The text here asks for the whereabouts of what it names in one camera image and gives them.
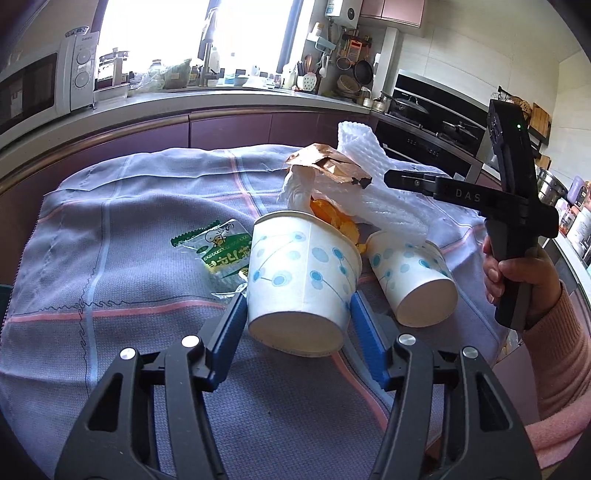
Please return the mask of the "pink sleeved right forearm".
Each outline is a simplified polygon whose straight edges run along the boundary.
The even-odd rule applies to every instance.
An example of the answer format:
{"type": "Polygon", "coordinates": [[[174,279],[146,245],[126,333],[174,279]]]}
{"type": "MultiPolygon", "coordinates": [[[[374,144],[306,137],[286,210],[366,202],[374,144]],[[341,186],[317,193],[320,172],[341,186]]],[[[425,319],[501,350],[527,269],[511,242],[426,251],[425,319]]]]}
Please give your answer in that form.
{"type": "Polygon", "coordinates": [[[563,461],[590,422],[590,336],[567,293],[523,334],[540,421],[526,427],[542,469],[563,461]]]}

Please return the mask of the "right hand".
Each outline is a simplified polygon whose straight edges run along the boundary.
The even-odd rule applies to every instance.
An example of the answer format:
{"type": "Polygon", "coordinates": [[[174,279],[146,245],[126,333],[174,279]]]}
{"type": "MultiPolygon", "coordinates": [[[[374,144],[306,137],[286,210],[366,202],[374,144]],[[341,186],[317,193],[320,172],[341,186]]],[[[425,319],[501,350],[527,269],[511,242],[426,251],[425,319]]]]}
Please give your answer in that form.
{"type": "Polygon", "coordinates": [[[541,247],[524,258],[498,261],[493,255],[491,238],[483,243],[483,271],[487,300],[497,306],[509,281],[531,287],[526,324],[532,327],[558,303],[562,285],[550,258],[541,247]]]}

